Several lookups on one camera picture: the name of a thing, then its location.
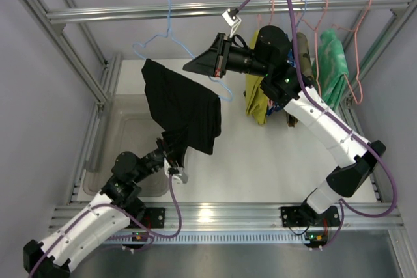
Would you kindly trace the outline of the black trousers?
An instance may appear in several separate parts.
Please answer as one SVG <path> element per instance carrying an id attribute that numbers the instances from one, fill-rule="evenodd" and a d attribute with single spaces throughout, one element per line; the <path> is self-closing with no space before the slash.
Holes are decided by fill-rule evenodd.
<path id="1" fill-rule="evenodd" d="M 222 132 L 218 95 L 205 86 L 146 59 L 141 69 L 152 119 L 164 129 L 162 137 L 183 167 L 187 149 L 211 155 Z"/>

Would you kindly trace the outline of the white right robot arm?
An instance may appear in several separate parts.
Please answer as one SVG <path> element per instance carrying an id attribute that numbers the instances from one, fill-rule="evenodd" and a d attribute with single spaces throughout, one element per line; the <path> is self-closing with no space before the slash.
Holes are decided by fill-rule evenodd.
<path id="1" fill-rule="evenodd" d="M 386 147 L 381 141 L 370 142 L 356 135 L 323 102 L 310 81 L 288 63 L 293 45 L 279 27 L 262 27 L 253 48 L 237 45 L 240 40 L 240 35 L 218 33 L 209 49 L 186 63 L 183 69 L 216 78 L 223 77 L 227 71 L 260 77 L 264 94 L 321 141 L 337 166 L 298 209 L 306 224 L 314 225 L 334 203 L 354 195 Z"/>

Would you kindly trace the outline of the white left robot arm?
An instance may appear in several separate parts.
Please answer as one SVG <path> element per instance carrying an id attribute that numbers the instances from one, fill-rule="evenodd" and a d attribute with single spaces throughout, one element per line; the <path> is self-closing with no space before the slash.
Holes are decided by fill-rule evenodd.
<path id="1" fill-rule="evenodd" d="M 174 177 L 184 167 L 186 147 L 165 139 L 143 157 L 121 152 L 104 186 L 67 224 L 43 240 L 31 240 L 23 248 L 23 267 L 30 277 L 69 277 L 71 272 L 97 247 L 134 223 L 151 239 L 175 238 L 144 225 L 146 206 L 139 199 L 141 181 L 163 170 L 173 188 Z"/>

